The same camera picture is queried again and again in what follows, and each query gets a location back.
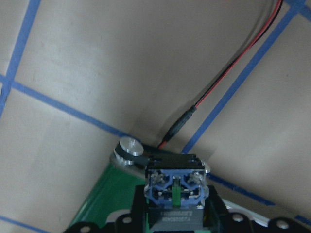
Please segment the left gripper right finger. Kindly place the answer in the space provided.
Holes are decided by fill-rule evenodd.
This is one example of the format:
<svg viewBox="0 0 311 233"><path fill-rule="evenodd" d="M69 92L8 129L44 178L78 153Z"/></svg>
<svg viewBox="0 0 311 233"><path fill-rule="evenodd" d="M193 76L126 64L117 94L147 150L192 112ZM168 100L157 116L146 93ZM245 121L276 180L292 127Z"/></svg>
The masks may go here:
<svg viewBox="0 0 311 233"><path fill-rule="evenodd" d="M229 212L215 187L208 186L209 196L205 199L203 226L211 233L249 233L249 218L237 212Z"/></svg>

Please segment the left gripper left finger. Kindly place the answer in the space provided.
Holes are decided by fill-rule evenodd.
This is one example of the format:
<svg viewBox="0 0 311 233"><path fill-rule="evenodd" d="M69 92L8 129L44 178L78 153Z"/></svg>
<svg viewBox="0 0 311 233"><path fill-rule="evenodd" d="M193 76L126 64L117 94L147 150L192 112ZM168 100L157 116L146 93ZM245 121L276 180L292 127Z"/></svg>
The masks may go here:
<svg viewBox="0 0 311 233"><path fill-rule="evenodd" d="M146 207L144 186L135 187L130 213L119 216L115 222L116 233L145 233L146 232Z"/></svg>

